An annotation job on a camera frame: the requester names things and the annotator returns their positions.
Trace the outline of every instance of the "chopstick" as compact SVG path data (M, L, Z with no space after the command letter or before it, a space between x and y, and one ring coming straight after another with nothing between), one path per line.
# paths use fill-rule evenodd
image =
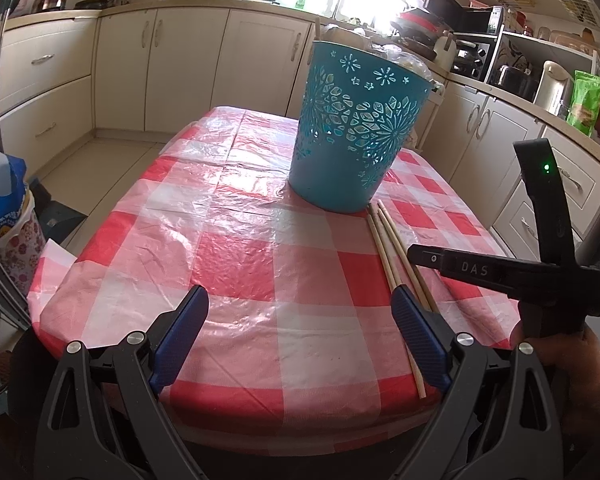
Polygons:
M400 234L398 233L398 228L395 225L394 219L387 211L387 208L382 203L382 200L378 200L378 206L380 208L380 219L382 223L384 223L384 227L389 233L389 236L402 264L404 265L404 268L407 270L407 274L411 280L411 283L413 283L413 288L416 296L418 297L418 301L425 309L439 314L440 311L438 310L438 305L433 299L433 295L427 286L427 282L425 282L424 278L422 277L420 270L417 267L412 266L411 262L407 258L407 248L402 241L402 238L400 238Z
M389 241L383 239L381 233L386 234L384 229L381 228L381 220L378 216L378 210L373 208L373 206L369 205L369 215L366 217L366 220L369 223L369 227L371 228L371 234L374 238L374 242L376 243L376 248L378 248L378 253L380 254L380 260L382 261L382 268L384 269L384 275L386 276L386 280L389 283L389 288L391 288L391 292L398 286L398 284L402 283L400 279L400 274L398 273L395 264L389 259L386 248L388 247ZM427 390L424 385L424 379L422 378L422 373L418 368L418 364L416 363L411 351L407 344L404 344L404 347L407 351L407 357L409 358L409 364L411 366L411 371L413 373L413 379L416 383L416 389L418 391L418 396L421 399L424 399L427 396Z

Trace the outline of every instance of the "tiled floor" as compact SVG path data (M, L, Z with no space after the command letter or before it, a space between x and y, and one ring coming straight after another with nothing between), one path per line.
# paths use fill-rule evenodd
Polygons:
M94 138L49 173L42 184L53 199L88 215L62 246L80 254L163 147L141 140Z

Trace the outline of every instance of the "plastic tablecloth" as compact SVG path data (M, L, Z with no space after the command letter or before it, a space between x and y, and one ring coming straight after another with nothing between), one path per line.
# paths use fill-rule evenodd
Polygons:
M418 398L365 215L321 210L286 182L297 127L215 108L167 145L75 261L49 243L29 294L45 345L60 355L72 340L117 344L199 283L208 318L160 396L184 439L323 454L423 423L440 396L428 388ZM398 154L376 198L408 244L502 254L413 152ZM512 301L423 275L456 332L508 345L519 319Z

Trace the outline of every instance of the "teal bucket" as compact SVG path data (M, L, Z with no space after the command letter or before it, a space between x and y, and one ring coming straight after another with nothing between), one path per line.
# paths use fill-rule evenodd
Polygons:
M381 57L315 41L289 173L292 189L328 211L363 210L432 88Z

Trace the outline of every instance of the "drawer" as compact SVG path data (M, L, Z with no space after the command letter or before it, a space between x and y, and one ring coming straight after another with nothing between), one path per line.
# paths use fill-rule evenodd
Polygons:
M91 74L95 19L57 20L5 33L0 54L0 114Z
M552 128L548 127L544 136L551 143L562 174L571 224L586 238L600 214L600 163Z
M23 158L27 177L93 130L91 76L20 105L0 119L5 153Z
M520 260L540 261L538 229L531 199L526 194L525 184L520 182L504 206L493 228L504 243ZM577 232L572 230L576 255L582 244Z

